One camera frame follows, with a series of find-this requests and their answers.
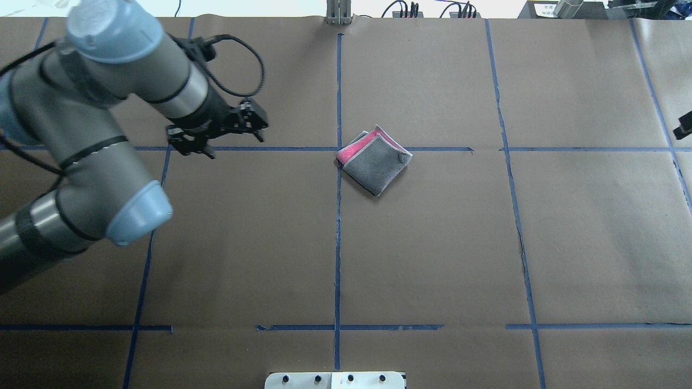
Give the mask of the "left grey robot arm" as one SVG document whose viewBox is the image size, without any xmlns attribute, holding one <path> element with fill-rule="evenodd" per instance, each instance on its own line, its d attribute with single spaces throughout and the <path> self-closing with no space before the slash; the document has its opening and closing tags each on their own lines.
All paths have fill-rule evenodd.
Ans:
<svg viewBox="0 0 692 389">
<path fill-rule="evenodd" d="M 136 1 L 81 1 L 66 35 L 2 70 L 2 144 L 57 175 L 47 193 L 2 220 L 2 293 L 101 239 L 128 246 L 167 222 L 170 201 L 111 109 L 138 96 L 170 121 L 168 145 L 215 157 L 209 140 L 269 126 L 255 92 L 208 69 L 214 44 L 183 39 Z"/>
</svg>

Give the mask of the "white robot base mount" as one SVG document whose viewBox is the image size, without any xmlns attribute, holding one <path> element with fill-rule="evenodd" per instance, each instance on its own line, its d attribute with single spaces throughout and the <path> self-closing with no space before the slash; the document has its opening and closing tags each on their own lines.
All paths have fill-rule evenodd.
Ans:
<svg viewBox="0 0 692 389">
<path fill-rule="evenodd" d="M 267 376 L 264 388 L 406 388 L 404 372 L 275 372 Z"/>
</svg>

